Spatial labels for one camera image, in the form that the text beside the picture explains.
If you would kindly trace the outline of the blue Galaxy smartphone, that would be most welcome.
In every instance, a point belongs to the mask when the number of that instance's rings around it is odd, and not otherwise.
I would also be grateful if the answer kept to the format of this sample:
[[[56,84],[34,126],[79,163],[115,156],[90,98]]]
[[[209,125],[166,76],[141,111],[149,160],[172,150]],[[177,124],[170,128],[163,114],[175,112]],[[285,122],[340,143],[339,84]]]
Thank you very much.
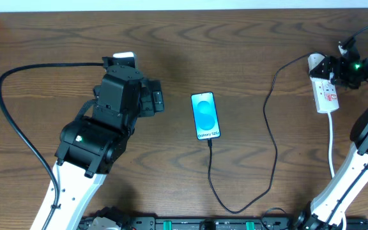
[[[198,140],[215,139],[221,135],[214,94],[193,94],[190,97]]]

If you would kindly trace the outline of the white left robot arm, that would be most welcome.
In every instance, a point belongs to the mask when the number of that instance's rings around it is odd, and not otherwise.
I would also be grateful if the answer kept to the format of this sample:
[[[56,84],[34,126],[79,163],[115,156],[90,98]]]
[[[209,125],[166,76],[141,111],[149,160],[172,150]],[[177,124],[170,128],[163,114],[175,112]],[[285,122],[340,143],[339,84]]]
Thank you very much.
[[[107,67],[93,93],[94,99],[61,131],[52,168],[59,201],[52,208],[56,193],[49,186],[32,229],[76,229],[113,163],[125,152],[137,118],[164,110],[160,81],[147,79],[131,66]]]

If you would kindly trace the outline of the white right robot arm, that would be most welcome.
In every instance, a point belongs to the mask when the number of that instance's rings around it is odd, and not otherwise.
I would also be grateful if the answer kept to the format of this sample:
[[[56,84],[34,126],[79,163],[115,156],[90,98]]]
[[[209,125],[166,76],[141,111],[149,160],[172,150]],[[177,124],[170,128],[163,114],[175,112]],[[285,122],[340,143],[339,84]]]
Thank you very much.
[[[368,58],[361,59],[350,36],[339,44],[340,57],[311,54],[309,77],[319,113],[330,115],[339,107],[336,86],[358,89],[368,82]],[[368,182],[368,108],[350,133],[349,153],[326,188],[308,203],[293,229],[341,229],[344,214]]]

